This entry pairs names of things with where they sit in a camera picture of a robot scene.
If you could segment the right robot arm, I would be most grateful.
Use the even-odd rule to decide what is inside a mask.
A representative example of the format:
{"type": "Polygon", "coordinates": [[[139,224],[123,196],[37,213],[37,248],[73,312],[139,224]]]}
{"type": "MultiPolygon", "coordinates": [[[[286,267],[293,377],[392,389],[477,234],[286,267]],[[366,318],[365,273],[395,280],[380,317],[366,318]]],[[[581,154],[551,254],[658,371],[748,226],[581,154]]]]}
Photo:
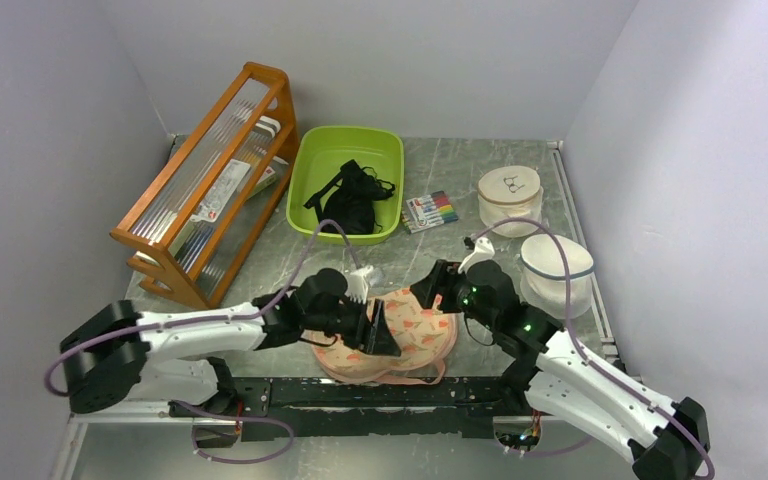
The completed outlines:
{"type": "Polygon", "coordinates": [[[498,384],[508,412],[531,408],[568,422],[628,461],[639,479],[714,476],[707,416],[697,401],[674,401],[593,354],[570,328],[522,301],[496,262],[462,268],[439,260],[410,291],[425,309],[484,326],[512,358],[498,384]]]}

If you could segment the floral mesh laundry bag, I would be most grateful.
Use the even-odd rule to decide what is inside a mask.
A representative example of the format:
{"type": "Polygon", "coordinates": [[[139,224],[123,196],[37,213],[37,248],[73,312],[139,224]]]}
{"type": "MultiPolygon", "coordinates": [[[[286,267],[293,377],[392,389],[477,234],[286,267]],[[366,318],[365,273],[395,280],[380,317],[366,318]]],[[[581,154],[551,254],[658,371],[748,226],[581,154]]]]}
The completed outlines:
{"type": "Polygon", "coordinates": [[[380,297],[390,333],[401,355],[371,356],[320,332],[308,332],[312,352],[322,370],[346,384],[436,385],[446,373],[445,359],[458,338],[457,314],[422,308],[407,288],[380,297]]]}

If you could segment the black lace bra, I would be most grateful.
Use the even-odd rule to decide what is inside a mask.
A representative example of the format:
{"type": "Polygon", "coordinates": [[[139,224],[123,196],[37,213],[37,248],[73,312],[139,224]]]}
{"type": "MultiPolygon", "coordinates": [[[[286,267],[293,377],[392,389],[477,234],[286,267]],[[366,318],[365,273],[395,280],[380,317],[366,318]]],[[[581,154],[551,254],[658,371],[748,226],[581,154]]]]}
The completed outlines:
{"type": "Polygon", "coordinates": [[[361,167],[351,159],[308,198],[304,208],[313,209],[319,222],[336,222],[347,235],[370,235],[381,228],[374,203],[391,198],[395,189],[393,182],[379,179],[372,167],[361,167]]]}

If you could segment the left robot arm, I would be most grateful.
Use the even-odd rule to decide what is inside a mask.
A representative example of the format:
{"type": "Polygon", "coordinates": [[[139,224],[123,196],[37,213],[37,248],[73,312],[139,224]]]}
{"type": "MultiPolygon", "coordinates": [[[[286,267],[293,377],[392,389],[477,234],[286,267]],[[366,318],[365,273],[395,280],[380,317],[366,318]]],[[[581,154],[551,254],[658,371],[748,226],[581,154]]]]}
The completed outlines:
{"type": "Polygon", "coordinates": [[[188,313],[140,312],[129,300],[102,308],[60,343],[62,396],[74,414],[123,401],[182,401],[221,416],[237,388],[220,351],[258,351],[303,342],[309,332],[369,356],[398,357],[381,300],[368,301],[371,267],[349,275],[323,268],[232,307],[188,313]]]}

